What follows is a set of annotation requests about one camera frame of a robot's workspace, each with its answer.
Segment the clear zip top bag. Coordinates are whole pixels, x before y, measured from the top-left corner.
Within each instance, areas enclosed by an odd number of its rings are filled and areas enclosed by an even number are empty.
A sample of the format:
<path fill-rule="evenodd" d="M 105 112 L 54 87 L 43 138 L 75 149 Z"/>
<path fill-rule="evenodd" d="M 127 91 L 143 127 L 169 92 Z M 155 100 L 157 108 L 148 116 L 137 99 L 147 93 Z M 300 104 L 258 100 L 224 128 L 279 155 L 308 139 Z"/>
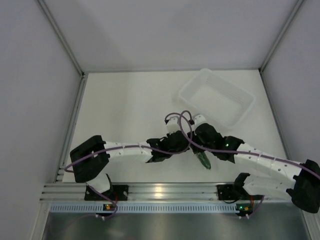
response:
<path fill-rule="evenodd" d="M 212 168 L 211 162 L 208 159 L 205 150 L 196 150 L 193 152 L 193 154 L 196 156 L 196 158 L 204 168 L 206 168 L 207 170 L 210 170 Z"/>

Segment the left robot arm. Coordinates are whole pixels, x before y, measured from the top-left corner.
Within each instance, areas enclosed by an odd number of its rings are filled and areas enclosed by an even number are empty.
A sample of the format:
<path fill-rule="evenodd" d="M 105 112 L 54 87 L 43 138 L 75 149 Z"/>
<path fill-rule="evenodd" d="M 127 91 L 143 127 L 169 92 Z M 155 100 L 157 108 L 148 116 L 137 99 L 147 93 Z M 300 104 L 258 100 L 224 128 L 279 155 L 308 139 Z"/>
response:
<path fill-rule="evenodd" d="M 140 143 L 107 142 L 101 135 L 94 135 L 71 150 L 71 163 L 65 171 L 73 173 L 76 183 L 86 183 L 95 189 L 97 196 L 107 200 L 113 194 L 107 164 L 160 163 L 189 147 L 190 142 L 180 130 Z"/>

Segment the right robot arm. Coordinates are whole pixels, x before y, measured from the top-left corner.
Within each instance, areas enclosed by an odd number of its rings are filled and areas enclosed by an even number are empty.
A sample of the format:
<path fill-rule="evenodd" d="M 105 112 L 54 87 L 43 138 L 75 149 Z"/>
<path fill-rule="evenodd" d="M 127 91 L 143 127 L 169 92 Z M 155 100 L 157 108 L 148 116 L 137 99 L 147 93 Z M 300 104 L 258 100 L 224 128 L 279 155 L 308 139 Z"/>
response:
<path fill-rule="evenodd" d="M 234 136 L 222 136 L 208 123 L 194 129 L 197 144 L 221 161 L 242 166 L 233 182 L 240 199 L 261 195 L 290 200 L 301 210 L 316 214 L 320 209 L 320 167 L 307 159 L 290 161 L 267 155 Z"/>

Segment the green fake cucumber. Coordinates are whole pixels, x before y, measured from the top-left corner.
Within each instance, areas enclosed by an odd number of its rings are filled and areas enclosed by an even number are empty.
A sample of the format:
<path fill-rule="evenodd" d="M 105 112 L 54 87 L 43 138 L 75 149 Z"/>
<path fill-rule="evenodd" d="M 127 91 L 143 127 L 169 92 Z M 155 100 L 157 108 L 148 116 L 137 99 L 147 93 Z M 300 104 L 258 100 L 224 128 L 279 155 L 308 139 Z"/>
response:
<path fill-rule="evenodd" d="M 200 163 L 207 169 L 210 170 L 211 169 L 211 162 L 208 159 L 207 155 L 205 152 L 199 152 L 196 154 L 197 159 L 200 161 Z"/>

